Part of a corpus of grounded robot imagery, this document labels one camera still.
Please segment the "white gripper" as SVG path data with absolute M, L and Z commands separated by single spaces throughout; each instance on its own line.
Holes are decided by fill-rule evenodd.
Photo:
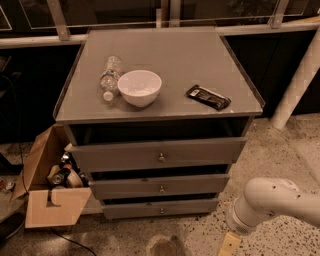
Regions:
M 244 197 L 236 198 L 227 208 L 226 223 L 232 232 L 227 232 L 220 245 L 218 256 L 232 256 L 241 244 L 239 235 L 249 235 L 256 230 L 257 214 Z

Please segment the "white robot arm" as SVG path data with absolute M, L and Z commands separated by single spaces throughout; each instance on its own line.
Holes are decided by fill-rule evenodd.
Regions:
M 304 193 L 288 179 L 257 177 L 249 180 L 243 193 L 226 211 L 229 228 L 218 256 L 232 256 L 241 237 L 254 232 L 263 222 L 278 216 L 290 216 L 314 227 L 320 227 L 320 196 Z

